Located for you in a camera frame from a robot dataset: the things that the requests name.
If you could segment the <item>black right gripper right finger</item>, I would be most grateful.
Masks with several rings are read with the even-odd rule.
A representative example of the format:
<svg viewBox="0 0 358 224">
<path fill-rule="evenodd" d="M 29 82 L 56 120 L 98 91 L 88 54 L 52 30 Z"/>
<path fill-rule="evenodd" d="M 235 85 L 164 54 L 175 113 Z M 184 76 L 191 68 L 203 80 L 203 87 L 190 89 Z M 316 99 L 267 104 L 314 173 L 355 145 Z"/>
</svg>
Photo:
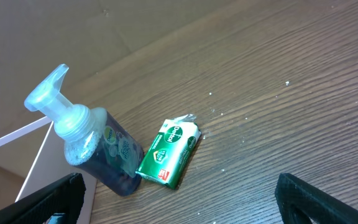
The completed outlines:
<svg viewBox="0 0 358 224">
<path fill-rule="evenodd" d="M 358 223 L 358 210 L 289 173 L 279 175 L 275 198 L 284 224 Z"/>
</svg>

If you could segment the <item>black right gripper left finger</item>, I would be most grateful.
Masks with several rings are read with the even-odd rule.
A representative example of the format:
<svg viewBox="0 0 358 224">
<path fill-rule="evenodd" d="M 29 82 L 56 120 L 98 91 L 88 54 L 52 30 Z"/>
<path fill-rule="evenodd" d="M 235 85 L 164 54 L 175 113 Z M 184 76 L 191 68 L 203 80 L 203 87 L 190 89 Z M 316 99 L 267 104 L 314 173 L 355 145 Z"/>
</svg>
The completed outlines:
<svg viewBox="0 0 358 224">
<path fill-rule="evenodd" d="M 76 224 L 85 192 L 82 174 L 68 174 L 0 210 L 0 224 Z"/>
</svg>

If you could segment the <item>foam soap pump bottle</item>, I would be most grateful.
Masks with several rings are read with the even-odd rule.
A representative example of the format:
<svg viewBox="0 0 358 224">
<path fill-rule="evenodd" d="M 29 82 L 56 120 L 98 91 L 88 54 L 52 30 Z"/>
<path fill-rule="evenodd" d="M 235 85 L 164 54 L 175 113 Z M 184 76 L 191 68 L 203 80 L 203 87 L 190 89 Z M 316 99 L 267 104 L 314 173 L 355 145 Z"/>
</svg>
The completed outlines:
<svg viewBox="0 0 358 224">
<path fill-rule="evenodd" d="M 144 158 L 142 146 L 105 108 L 73 104 L 60 91 L 68 66 L 60 64 L 25 99 L 29 111 L 40 111 L 53 121 L 64 140 L 69 165 L 81 169 L 113 192 L 135 192 L 141 177 L 136 174 Z"/>
</svg>

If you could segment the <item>green Dettol soap bar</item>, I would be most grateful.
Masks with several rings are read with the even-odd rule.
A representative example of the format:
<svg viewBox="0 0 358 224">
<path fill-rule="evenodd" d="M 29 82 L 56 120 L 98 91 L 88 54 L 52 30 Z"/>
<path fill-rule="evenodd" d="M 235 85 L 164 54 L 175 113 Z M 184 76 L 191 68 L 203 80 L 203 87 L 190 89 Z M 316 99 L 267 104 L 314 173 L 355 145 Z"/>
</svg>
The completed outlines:
<svg viewBox="0 0 358 224">
<path fill-rule="evenodd" d="M 136 170 L 142 178 L 176 189 L 201 136 L 196 115 L 166 119 Z"/>
</svg>

